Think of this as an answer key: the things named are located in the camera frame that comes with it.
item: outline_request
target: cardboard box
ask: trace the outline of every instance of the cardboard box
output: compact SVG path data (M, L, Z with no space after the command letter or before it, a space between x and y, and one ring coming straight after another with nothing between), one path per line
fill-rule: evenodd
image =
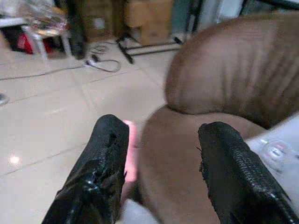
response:
M123 3L124 0L76 0L88 42L124 33Z
M149 22L140 28L132 28L130 34L141 45L167 43L171 34L171 23Z
M130 0L125 5L125 23L131 28L149 22L171 21L173 0Z

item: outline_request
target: black stand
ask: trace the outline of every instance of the black stand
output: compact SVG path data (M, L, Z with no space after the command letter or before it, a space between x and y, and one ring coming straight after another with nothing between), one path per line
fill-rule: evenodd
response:
M131 37L129 34L125 34L122 37L120 37L116 42L118 43L118 48L121 50L121 52L124 54L124 56L127 58L127 60L131 63L134 64L133 56L139 56L139 55L148 55L148 54L154 54L154 53L160 53L160 52L166 52L166 51L173 51L173 50L178 50L179 48L173 48L173 49L161 49L161 50L150 50L152 47L157 47L157 46L167 46L167 45L177 45L179 43L177 42L170 42L170 43L164 43L164 44L156 44L156 45L143 45L140 47L131 47L128 48L125 41L126 39L130 39L132 41L136 41L133 37ZM140 53L133 53L130 54L130 50L138 50L138 49L149 49L149 51L145 52L140 52Z

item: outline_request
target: white cloth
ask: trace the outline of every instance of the white cloth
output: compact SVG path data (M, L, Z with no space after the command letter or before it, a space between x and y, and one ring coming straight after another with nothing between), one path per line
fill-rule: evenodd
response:
M121 219L116 224L160 224L151 212L132 200L126 200Z

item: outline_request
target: leather upholstery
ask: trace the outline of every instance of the leather upholstery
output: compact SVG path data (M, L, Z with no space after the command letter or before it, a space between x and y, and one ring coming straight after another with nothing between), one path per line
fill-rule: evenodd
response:
M247 139L298 110L298 22L298 13L237 18L175 55L168 105L147 122L138 160L142 201L162 223L219 223L199 172L201 124L222 121Z
M165 94L188 114L225 112L269 128L299 109L299 14L245 16L198 32Z

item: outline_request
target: power cord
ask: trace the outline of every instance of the power cord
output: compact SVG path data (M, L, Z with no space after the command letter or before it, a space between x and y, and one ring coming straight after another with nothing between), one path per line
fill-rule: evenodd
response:
M83 68L83 67L84 67L83 65L80 65L80 66L78 66L78 67L63 68L63 69L57 69L57 70L53 70L53 71L48 71L48 72L45 72L45 73L43 73L43 74L39 74L39 75L0 78L0 81L14 80L14 79L22 79L22 78L33 78L33 77L39 77L39 76L46 76L46 75L53 74L53 73L56 73L56 72L59 72L59 71L71 70L71 69L79 69L79 68Z
M107 43L107 44L112 44L112 45L116 45L117 43L111 43L111 42L101 42L101 43ZM108 59L108 60L101 60L99 59L99 57L97 55L103 55L105 53L107 53L107 51L109 50L109 47L105 46L105 45L97 45L93 48L91 48L89 50L90 53L92 53L91 55L91 60L86 60L85 64L102 70L102 71L106 71L106 72L118 72L121 69L121 63L119 61L113 60L113 59ZM104 68L100 68L98 66L96 66L99 63L107 63L107 62L113 62L116 64L116 68L113 70L107 70Z
M106 44L117 44L117 43L113 43L113 42L101 42L101 43L106 43ZM109 50L109 47L105 46L105 45L97 45L94 48L91 48L89 50L90 53L92 53L91 55L91 59L92 60L87 60L85 62L86 65L91 66L93 68L102 70L102 71L106 71L106 72L118 72L121 69L121 63L119 61L113 60L113 59L109 59L109 60L100 60L96 55L103 55L105 54L107 51ZM97 63L107 63L107 62L113 62L116 64L116 68L113 70L107 70L104 68L100 68L98 66L96 66ZM0 81L7 81L7 80L15 80L15 79L23 79L23 78L34 78L34 77L40 77L40 76L46 76L46 75L50 75L59 71L64 71L64 70L72 70L72 69L79 69L79 68L83 68L85 67L84 65L80 65L77 67L71 67L71 68L62 68L62 69L57 69L57 70L53 70L53 71L49 71L49 72L45 72L42 74L38 74L38 75L31 75L31 76L21 76L21 77L7 77L7 78L0 78Z

